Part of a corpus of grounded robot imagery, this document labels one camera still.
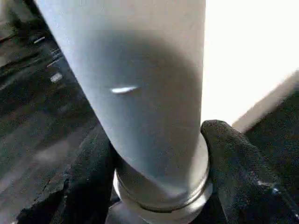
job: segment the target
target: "concrete floor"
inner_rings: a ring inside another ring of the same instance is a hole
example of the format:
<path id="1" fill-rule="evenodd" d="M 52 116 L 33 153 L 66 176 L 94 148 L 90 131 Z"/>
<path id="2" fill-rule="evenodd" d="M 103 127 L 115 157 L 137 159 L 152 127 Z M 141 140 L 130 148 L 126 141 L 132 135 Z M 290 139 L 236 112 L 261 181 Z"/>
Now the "concrete floor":
<path id="1" fill-rule="evenodd" d="M 98 124 L 93 112 L 54 117 L 31 105 L 0 118 L 0 223 L 62 187 L 79 145 Z"/>

